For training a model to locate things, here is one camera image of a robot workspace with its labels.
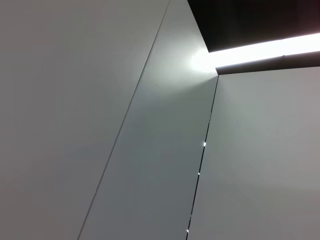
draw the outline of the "ceiling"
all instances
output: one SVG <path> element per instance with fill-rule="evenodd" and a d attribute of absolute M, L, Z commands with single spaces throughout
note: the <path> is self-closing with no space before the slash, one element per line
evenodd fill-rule
<path fill-rule="evenodd" d="M 188 0 L 209 52 L 320 33 L 319 0 Z"/>

